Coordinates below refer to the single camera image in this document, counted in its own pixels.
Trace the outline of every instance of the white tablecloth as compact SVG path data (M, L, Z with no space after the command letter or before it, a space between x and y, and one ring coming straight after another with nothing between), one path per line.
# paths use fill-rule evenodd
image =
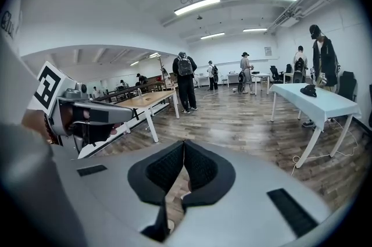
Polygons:
M315 125L323 130L327 118L352 114L361 118L358 104L338 94L316 87L317 97L307 96L300 89L307 84L274 84L270 91L276 92L293 103L298 109L309 116Z

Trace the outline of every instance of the wooden table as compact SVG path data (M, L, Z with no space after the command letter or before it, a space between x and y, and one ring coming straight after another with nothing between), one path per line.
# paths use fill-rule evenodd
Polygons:
M173 104L174 104L174 110L176 111L176 118L179 119L180 114L178 114L177 94L175 90L145 93L142 96L133 97L126 101L119 102L116 105L122 106L124 108L143 110L145 113L146 119L147 119L147 123L149 124L153 140L155 142L159 142L158 135L156 134L156 131L153 126L152 119L151 119L151 117L154 116L152 107L156 105L157 103L159 103L160 101L170 96L173 97Z

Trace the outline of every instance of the black jacket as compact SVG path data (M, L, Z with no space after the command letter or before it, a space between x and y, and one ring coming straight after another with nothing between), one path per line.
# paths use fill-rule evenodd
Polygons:
M326 86L334 86L337 84L336 66L337 57L330 39L324 37L323 46L320 48L321 72L325 73L327 79ZM315 69L315 80L319 76L319 48L315 40L313 45L313 64Z
M190 60L192 71L195 71L198 67L196 66L194 60L192 60L192 57L187 56L187 59ZM187 76L180 76L178 74L178 57L173 60L173 73L177 76L177 82L179 83L180 81L186 81L186 80L192 80L194 78L193 74L188 74Z

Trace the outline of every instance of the person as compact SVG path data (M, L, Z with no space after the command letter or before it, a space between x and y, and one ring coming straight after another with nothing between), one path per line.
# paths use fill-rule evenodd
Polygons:
M240 68L244 72L244 75L246 78L246 82L243 85L243 93L248 93L245 91L245 87L248 84L251 94L254 94L254 92L252 91L252 76L251 76L251 69L253 69L253 65L249 65L248 56L249 56L248 53L244 52L242 54L243 58L240 60Z
M214 87L214 90L218 90L219 86L214 81L214 74L213 74L214 64L211 60L208 62L208 64L209 66L208 66L207 72L209 73L209 89L212 91Z
M303 68L302 68L302 82L304 83L306 81L306 69L307 69L307 57L303 53L303 47L300 45L298 47L298 51L295 54L293 58L293 68L296 70L296 62L302 58L303 60Z
M182 113L190 114L189 110L197 110L196 98L194 93L194 71L196 66L192 57L186 55L185 52L180 52L178 57L173 60L173 73L177 77L178 91L184 110Z
M327 91L334 92L337 85L338 61L332 42L322 32L318 25L309 28L313 44L313 64L315 71L315 85ZM303 127L313 127L310 119L302 124Z
M94 91L93 91L93 97L94 98L100 97L100 95L101 95L100 90L97 90L97 87L93 87L93 89L94 89Z
M128 83L124 82L123 80L120 80L120 84L123 85L124 89L129 88Z
M142 76L141 74L137 73L138 81L140 85L147 84L147 78L145 76Z

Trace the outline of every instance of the wooden floor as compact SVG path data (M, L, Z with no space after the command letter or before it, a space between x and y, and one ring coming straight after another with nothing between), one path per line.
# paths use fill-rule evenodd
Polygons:
M291 174L294 168L292 158L301 156L313 131L312 128L301 127L305 116L301 121L297 120L298 111L280 95L277 98L276 121L270 122L274 94L266 95L265 86L264 91L257 91L257 96L233 93L232 85L230 88L219 86L215 94L207 91L206 87L195 89L197 111L180 114L177 120L173 107L170 107L153 118L159 142L186 138L206 141L258 156ZM343 118L337 120L341 125L345 124ZM142 123L131 134L119 138L96 156L127 153L153 145L147 126L146 122ZM359 143L353 156L336 153L333 158L308 159L293 173L295 178L322 196L332 210L355 194L370 164L370 153L364 149L366 142L361 139L362 128L352 122L349 131ZM341 128L336 123L326 124L310 157L329 154L340 132ZM355 146L348 133L339 151L351 154ZM166 196L168 218L176 226L183 217L180 197L188 192L187 184L188 174L184 168Z

